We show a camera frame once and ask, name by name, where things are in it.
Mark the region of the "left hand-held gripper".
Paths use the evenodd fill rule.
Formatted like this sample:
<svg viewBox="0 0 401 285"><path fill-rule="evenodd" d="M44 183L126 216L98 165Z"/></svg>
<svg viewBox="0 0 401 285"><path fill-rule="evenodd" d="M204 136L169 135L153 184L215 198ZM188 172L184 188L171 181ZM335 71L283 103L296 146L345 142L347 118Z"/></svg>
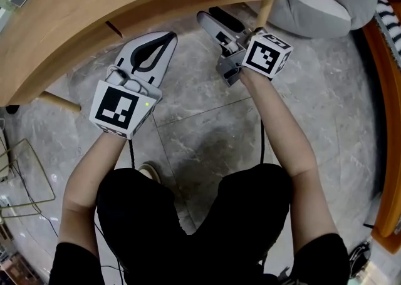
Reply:
<svg viewBox="0 0 401 285"><path fill-rule="evenodd" d="M116 65L108 67L106 80L97 84L90 121L104 132L131 140L162 99L159 86L177 42L171 31L148 33L128 42ZM151 64L141 66L157 50Z"/></svg>

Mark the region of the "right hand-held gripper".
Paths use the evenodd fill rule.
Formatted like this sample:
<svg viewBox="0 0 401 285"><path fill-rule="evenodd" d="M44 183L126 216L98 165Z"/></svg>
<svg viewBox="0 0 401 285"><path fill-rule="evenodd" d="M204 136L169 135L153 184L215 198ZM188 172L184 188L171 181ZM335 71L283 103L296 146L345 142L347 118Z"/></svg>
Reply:
<svg viewBox="0 0 401 285"><path fill-rule="evenodd" d="M238 37L245 30L243 23L220 7L199 11L197 22L222 48L216 70L232 86L239 72L247 67L271 80L284 68L293 47L281 38L257 28Z"/></svg>

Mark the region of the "person's left forearm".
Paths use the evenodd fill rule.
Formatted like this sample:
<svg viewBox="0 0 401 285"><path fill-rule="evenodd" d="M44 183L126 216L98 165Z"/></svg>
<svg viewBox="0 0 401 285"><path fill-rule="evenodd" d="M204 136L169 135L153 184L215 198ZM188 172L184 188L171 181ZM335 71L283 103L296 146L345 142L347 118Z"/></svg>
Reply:
<svg viewBox="0 0 401 285"><path fill-rule="evenodd" d="M102 133L70 175L62 211L84 212L95 207L100 183L113 170L126 144L124 138Z"/></svg>

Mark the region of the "person's right forearm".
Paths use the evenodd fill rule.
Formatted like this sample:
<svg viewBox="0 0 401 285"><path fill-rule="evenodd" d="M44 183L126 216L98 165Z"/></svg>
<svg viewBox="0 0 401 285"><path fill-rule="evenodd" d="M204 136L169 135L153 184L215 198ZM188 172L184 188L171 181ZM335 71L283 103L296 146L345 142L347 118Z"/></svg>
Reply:
<svg viewBox="0 0 401 285"><path fill-rule="evenodd" d="M318 165L313 149L272 83L249 68L242 69L240 80L258 109L280 165L292 178L316 180Z"/></svg>

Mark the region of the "wooden coffee table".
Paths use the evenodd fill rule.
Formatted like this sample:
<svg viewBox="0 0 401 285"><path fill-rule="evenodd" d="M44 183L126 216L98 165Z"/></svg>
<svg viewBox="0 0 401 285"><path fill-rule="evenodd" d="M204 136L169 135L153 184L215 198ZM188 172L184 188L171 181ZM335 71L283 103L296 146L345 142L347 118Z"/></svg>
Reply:
<svg viewBox="0 0 401 285"><path fill-rule="evenodd" d="M0 32L0 106L25 105L91 55L123 40L111 18L151 0L27 0ZM266 22L272 0L258 25Z"/></svg>

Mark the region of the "grey white beanbag chair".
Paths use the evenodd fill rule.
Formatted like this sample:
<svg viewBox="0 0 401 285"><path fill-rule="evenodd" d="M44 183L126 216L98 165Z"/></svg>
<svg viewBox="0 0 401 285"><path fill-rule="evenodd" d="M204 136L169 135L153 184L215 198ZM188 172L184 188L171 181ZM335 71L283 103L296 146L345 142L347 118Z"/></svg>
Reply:
<svg viewBox="0 0 401 285"><path fill-rule="evenodd" d="M275 0L268 22L298 36L338 38L364 27L377 0Z"/></svg>

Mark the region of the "person's left shoe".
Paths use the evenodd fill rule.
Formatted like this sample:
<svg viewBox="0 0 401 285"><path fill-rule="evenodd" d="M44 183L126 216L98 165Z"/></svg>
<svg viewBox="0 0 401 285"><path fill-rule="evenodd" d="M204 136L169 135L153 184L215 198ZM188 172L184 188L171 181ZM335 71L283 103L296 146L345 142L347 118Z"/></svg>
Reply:
<svg viewBox="0 0 401 285"><path fill-rule="evenodd" d="M139 166L138 171L149 178L150 180L153 180L157 182L158 184L161 184L160 176L156 169L150 164L150 163L143 163L141 166Z"/></svg>

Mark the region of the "small glass vase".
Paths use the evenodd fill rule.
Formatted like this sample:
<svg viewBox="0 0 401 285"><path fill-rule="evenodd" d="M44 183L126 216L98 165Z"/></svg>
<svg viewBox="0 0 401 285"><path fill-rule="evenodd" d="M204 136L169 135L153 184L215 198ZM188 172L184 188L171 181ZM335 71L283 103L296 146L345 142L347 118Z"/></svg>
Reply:
<svg viewBox="0 0 401 285"><path fill-rule="evenodd" d="M14 4L9 0L0 0L0 19L7 13L14 11Z"/></svg>

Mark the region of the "black white striped blanket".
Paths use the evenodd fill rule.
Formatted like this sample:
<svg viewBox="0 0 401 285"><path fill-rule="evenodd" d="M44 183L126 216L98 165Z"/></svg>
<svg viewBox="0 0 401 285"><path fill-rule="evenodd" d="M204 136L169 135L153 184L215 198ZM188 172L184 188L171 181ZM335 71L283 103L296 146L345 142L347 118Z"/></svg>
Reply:
<svg viewBox="0 0 401 285"><path fill-rule="evenodd" d="M377 0L374 19L401 70L401 22L387 0Z"/></svg>

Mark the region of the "person's black trousers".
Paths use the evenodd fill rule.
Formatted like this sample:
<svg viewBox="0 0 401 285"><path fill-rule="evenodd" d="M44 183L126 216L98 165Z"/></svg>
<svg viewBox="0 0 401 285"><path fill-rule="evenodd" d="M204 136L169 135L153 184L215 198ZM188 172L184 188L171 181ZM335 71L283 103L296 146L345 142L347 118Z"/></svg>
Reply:
<svg viewBox="0 0 401 285"><path fill-rule="evenodd" d="M259 262L277 241L289 211L291 179L283 168L260 164L224 177L211 209L188 235L174 193L132 168L101 182L97 213L109 248L129 285L266 284Z"/></svg>

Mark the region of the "person's black shirt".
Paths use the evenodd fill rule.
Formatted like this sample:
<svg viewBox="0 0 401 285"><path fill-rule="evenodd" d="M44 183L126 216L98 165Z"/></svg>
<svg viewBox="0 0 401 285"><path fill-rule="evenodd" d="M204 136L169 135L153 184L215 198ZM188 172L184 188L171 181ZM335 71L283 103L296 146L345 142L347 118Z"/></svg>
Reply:
<svg viewBox="0 0 401 285"><path fill-rule="evenodd" d="M147 271L143 276L126 274L127 285L145 281L175 285L188 274L199 285L347 285L350 263L343 239L338 234L325 234L303 246L294 256L291 274L280 280L263 273L262 267L203 268L185 267L182 272L168 268L165 272ZM49 285L105 285L100 261L88 250L70 243L56 247Z"/></svg>

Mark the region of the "orange sofa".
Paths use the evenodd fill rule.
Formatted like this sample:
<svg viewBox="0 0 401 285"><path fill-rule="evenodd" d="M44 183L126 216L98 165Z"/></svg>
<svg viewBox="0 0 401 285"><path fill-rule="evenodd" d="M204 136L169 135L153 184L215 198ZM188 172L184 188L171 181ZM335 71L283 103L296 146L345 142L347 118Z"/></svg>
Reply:
<svg viewBox="0 0 401 285"><path fill-rule="evenodd" d="M380 206L372 237L389 253L401 249L401 35L376 15L363 27L382 89L387 127L387 159Z"/></svg>

